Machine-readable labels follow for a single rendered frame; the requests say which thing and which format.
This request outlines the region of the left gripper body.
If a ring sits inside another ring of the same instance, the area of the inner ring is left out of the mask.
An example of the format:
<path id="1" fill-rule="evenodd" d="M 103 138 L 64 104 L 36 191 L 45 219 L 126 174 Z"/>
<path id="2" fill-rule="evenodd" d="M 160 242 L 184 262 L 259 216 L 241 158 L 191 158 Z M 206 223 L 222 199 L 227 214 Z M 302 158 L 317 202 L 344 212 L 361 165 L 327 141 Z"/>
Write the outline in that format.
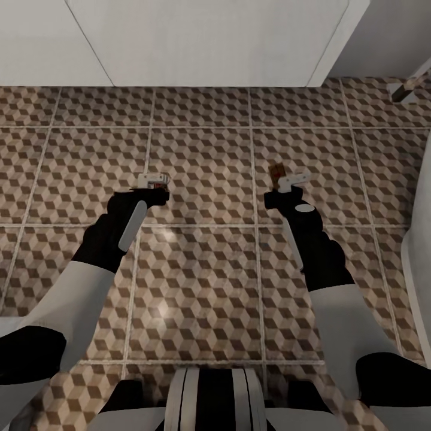
<path id="1" fill-rule="evenodd" d="M 151 208 L 154 205 L 165 205 L 166 204 L 166 196 L 165 196 L 165 189 L 140 189 L 141 192 L 144 192 L 148 195 L 150 198 L 150 205 L 149 208 Z"/>

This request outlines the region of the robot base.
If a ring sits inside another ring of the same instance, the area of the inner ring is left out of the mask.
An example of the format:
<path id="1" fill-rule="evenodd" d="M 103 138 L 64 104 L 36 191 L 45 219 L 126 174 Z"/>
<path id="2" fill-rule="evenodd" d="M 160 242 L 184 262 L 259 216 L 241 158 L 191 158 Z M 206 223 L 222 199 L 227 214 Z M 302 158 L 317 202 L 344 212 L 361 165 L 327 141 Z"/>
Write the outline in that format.
<path id="1" fill-rule="evenodd" d="M 121 381 L 86 431 L 164 431 L 167 400 L 155 408 L 142 408 L 142 403 L 142 382 Z M 289 408 L 276 408 L 273 400 L 264 403 L 267 431 L 345 431 L 310 380 L 290 381 Z"/>

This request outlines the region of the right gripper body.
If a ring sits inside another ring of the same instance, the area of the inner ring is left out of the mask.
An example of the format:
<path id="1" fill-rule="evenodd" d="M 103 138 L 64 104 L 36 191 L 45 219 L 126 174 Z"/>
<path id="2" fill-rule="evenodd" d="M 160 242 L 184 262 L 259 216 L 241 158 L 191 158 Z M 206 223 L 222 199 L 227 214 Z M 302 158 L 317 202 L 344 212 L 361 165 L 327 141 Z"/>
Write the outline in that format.
<path id="1" fill-rule="evenodd" d="M 300 187 L 292 188 L 292 191 L 288 193 L 280 193 L 276 190 L 273 190 L 272 192 L 265 192 L 264 197 L 266 210 L 277 208 L 280 212 L 280 207 L 284 201 L 290 198 L 302 200 L 302 190 Z"/>

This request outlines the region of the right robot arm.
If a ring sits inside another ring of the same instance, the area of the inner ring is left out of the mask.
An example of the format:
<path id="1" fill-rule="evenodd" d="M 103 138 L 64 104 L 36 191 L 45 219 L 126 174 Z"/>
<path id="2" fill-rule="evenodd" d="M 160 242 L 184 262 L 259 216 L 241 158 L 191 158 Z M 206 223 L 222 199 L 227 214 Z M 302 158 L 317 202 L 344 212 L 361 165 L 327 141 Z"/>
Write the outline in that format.
<path id="1" fill-rule="evenodd" d="M 265 192 L 277 208 L 301 274 L 305 274 L 324 358 L 341 392 L 360 400 L 388 431 L 431 431 L 431 370 L 403 358 L 345 267 L 342 247 L 323 232 L 316 207 L 293 184 L 308 173 L 280 177 Z"/>

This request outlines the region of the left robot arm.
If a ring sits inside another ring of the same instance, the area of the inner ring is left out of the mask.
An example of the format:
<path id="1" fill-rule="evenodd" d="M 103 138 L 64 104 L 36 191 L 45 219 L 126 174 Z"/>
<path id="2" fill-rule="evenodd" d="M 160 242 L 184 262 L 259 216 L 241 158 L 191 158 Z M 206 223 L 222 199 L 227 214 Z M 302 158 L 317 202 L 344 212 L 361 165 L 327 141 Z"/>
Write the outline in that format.
<path id="1" fill-rule="evenodd" d="M 16 330 L 0 337 L 0 431 L 58 372 L 86 353 L 122 257 L 148 208 L 165 205 L 166 174 L 139 174 L 138 189 L 115 191 L 86 229 L 77 254 Z"/>

